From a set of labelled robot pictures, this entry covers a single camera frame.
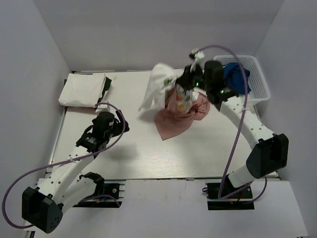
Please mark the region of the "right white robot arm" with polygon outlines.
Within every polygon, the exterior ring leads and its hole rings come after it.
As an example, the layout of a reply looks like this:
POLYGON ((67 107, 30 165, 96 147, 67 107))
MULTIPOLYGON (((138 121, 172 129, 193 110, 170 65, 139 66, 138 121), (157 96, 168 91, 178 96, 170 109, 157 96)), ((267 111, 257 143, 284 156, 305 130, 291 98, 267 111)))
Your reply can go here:
POLYGON ((233 147, 236 147, 239 136, 243 135, 251 148, 242 167, 229 173, 229 165, 226 165, 218 199, 234 198, 254 180, 286 167, 289 139, 285 134, 275 134, 247 110, 247 96, 242 96, 227 83, 220 62, 207 61, 203 68, 187 65, 176 81, 185 89, 198 87, 205 90, 208 101, 238 129, 233 147))

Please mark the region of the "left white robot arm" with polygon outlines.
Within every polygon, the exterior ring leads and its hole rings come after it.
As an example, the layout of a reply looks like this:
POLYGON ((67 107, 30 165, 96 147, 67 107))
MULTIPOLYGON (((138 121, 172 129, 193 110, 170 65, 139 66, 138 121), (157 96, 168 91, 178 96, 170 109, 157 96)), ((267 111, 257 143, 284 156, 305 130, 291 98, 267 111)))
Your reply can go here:
POLYGON ((24 190, 22 218, 49 234, 72 206, 91 196, 101 197, 105 191, 104 178, 97 173, 83 174, 82 171, 99 153, 111 147, 109 141, 112 138, 120 139, 128 131, 128 122, 120 110, 114 114, 99 113, 76 142, 68 161, 60 164, 36 188, 24 190))

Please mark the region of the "blue t shirt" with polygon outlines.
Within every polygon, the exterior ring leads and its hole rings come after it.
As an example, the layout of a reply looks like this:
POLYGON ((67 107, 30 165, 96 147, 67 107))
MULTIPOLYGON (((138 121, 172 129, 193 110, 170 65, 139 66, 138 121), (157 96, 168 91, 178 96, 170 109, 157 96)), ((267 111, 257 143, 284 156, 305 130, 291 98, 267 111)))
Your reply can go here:
POLYGON ((226 84, 239 95, 245 95, 244 77, 239 64, 237 62, 230 62, 223 69, 226 84))

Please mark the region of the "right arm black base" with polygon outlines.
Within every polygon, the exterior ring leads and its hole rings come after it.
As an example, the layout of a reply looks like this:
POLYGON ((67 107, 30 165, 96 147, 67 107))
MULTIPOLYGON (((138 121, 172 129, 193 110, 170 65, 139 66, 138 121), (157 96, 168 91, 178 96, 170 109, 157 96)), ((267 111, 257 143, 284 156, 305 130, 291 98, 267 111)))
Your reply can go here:
POLYGON ((220 183, 206 183, 202 193, 207 196, 209 211, 233 211, 233 210, 254 210, 253 194, 251 186, 248 185, 243 190, 237 192, 236 188, 225 184, 218 198, 220 183))

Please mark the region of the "white printed t shirt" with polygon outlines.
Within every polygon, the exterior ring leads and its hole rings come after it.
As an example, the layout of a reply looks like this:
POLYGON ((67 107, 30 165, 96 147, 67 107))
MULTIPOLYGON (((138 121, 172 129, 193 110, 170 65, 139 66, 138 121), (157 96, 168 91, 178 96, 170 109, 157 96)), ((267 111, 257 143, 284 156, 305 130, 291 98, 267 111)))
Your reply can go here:
POLYGON ((138 111, 149 110, 154 106, 158 110, 165 108, 165 102, 168 99, 168 92, 176 89, 177 92, 184 93, 184 99, 177 103, 181 108, 181 112, 187 113, 197 102, 199 93, 194 90, 185 90, 176 84, 178 75, 176 71, 167 64, 158 63, 151 71, 147 84, 144 99, 138 108, 138 111))

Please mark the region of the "pink t shirt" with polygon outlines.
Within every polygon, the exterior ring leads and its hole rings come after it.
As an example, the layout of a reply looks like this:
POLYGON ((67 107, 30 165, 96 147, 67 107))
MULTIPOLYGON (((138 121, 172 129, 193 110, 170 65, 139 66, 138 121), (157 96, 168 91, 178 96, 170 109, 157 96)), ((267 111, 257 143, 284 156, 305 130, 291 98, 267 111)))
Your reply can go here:
POLYGON ((169 91, 165 101, 165 108, 158 111, 154 122, 161 139, 176 137, 190 128, 193 121, 202 120, 210 111, 210 102, 205 94, 195 92, 197 100, 191 108, 183 113, 177 106, 176 89, 169 91))

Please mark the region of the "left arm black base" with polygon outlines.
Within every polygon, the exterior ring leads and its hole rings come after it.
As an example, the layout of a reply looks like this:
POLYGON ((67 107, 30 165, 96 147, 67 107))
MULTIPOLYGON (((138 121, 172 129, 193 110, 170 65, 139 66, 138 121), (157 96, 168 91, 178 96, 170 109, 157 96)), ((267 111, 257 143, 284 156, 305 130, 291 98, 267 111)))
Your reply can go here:
POLYGON ((74 208, 119 208, 125 192, 125 180, 106 180, 101 195, 83 199, 74 208))

